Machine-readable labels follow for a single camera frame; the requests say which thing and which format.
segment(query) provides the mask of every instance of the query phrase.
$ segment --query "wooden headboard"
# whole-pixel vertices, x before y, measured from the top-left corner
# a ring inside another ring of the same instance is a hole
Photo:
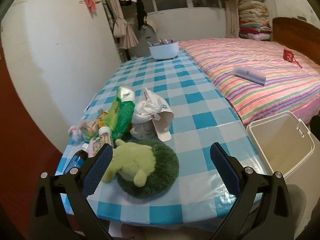
[[[320,65],[320,29],[294,18],[273,19],[273,41],[294,49]]]

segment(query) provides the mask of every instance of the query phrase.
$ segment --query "white plastic bin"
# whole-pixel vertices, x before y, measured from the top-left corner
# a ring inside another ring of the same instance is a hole
[[[151,56],[157,60],[174,58],[177,57],[179,53],[179,45],[177,41],[167,44],[150,46],[149,49]]]
[[[309,129],[289,111],[254,121],[247,132],[269,175],[279,171],[286,179],[315,149]]]

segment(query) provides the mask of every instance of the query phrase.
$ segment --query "floor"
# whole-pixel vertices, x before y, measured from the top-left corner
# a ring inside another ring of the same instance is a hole
[[[183,227],[178,230],[170,230],[155,227],[134,227],[122,225],[122,237],[135,240],[207,240],[212,236],[211,232],[199,228]]]

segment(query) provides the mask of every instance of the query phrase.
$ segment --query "metal screw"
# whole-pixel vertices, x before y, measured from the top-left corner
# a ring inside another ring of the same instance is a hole
[[[46,178],[48,176],[48,173],[47,172],[43,172],[42,174],[41,174],[41,178]]]
[[[276,171],[276,177],[277,177],[277,178],[279,178],[279,179],[280,179],[280,178],[282,178],[282,174],[281,174],[281,172]]]
[[[77,174],[78,172],[78,168],[72,168],[70,171],[69,171],[71,174]]]
[[[253,173],[253,169],[252,169],[251,167],[245,167],[245,168],[244,168],[244,171],[245,171],[246,173],[248,173],[248,174]]]

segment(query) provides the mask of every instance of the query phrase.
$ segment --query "white paper bag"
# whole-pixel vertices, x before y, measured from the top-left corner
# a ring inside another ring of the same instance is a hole
[[[174,114],[171,111],[169,104],[161,96],[157,95],[147,88],[143,89],[143,97],[146,101],[151,103],[162,103],[162,108],[158,113],[160,119],[155,115],[152,115],[151,120],[153,122],[153,125],[155,126],[159,140],[163,142],[169,141],[171,139],[171,134],[169,132],[170,123],[174,118]]]

